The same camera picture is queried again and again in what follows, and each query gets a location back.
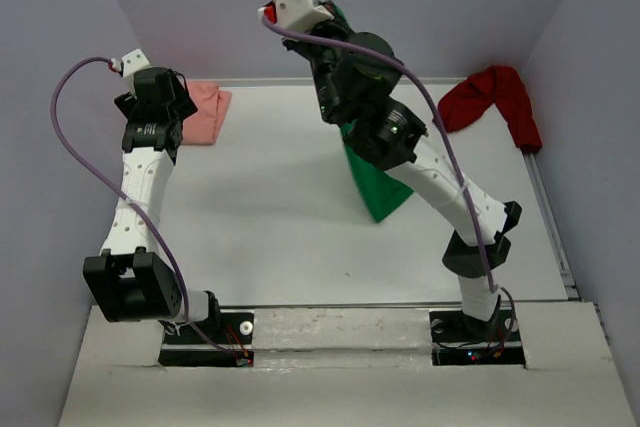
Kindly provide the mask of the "green t-shirt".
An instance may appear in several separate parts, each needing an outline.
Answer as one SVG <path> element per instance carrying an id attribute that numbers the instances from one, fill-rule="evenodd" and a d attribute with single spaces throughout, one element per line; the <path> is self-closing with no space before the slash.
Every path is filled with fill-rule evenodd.
<path id="1" fill-rule="evenodd" d="M 370 50 L 340 42 L 342 45 L 338 48 L 364 55 Z M 384 104 L 368 108 L 349 124 L 336 126 L 358 192 L 373 220 L 379 223 L 412 194 L 409 187 L 390 177 L 388 170 L 416 159 L 413 149 L 418 137 L 425 132 L 424 124 L 408 107 L 394 99 L 391 92 Z"/>

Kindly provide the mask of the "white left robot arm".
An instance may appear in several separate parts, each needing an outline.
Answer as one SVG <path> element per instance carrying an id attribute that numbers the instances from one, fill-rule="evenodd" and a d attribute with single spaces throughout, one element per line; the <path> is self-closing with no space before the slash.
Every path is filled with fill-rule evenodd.
<path id="1" fill-rule="evenodd" d="M 83 276 L 107 321 L 154 320 L 170 331 L 186 326 L 195 339 L 209 342 L 222 327 L 218 300 L 210 291 L 187 290 L 159 238 L 183 122 L 196 106 L 172 69 L 147 66 L 127 78 L 130 92 L 115 100 L 127 119 L 118 202 L 100 253 L 85 259 Z"/>

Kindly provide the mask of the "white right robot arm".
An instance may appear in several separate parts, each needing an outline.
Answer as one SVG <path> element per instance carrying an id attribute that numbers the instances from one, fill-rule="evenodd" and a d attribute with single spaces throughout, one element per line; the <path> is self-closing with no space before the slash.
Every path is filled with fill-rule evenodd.
<path id="1" fill-rule="evenodd" d="M 450 141 L 440 153 L 426 123 L 392 92 L 408 71 L 382 37 L 354 30 L 332 2 L 278 1 L 273 21 L 284 46 L 311 68 L 322 120 L 379 177 L 417 194 L 453 228 L 442 262 L 458 280 L 457 327 L 470 341 L 492 341 L 507 293 L 492 275 L 511 247 L 506 234 L 519 221 L 516 202 L 488 195 L 462 171 Z"/>

